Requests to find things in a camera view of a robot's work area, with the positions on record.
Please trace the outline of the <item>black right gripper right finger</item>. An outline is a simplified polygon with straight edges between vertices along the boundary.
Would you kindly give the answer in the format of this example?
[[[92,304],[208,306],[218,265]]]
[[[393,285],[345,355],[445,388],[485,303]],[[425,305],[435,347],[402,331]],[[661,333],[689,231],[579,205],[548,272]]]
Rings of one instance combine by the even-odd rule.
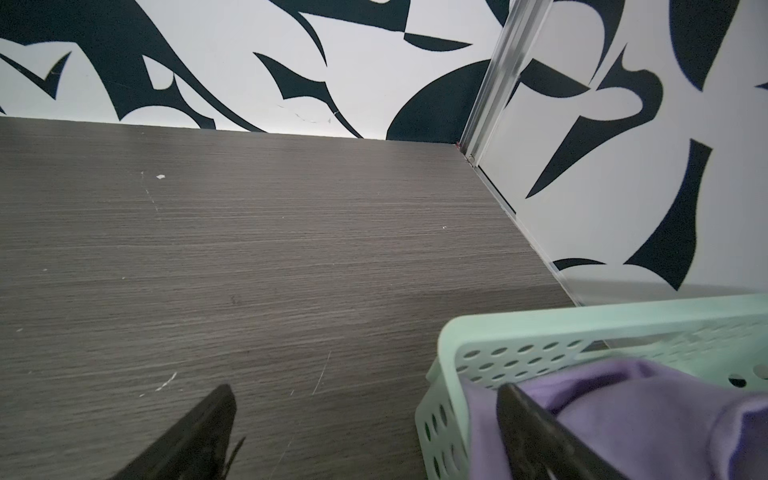
[[[624,477],[512,383],[498,389],[496,414],[514,479]]]

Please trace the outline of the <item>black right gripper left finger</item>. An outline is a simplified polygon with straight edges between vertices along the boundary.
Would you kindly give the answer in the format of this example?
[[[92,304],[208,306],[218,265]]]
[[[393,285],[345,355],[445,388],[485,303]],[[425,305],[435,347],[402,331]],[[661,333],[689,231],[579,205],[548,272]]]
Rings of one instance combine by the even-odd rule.
[[[217,386],[114,477],[225,479],[245,442],[229,446],[236,413],[231,386]]]

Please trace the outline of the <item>purple t shirt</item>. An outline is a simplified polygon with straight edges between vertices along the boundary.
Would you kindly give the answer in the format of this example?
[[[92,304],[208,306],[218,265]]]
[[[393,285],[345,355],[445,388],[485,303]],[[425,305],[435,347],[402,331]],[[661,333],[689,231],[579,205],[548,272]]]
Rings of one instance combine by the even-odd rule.
[[[659,363],[608,359],[518,386],[626,479],[764,479],[767,395],[721,387]],[[497,392],[462,384],[469,476],[514,479]]]

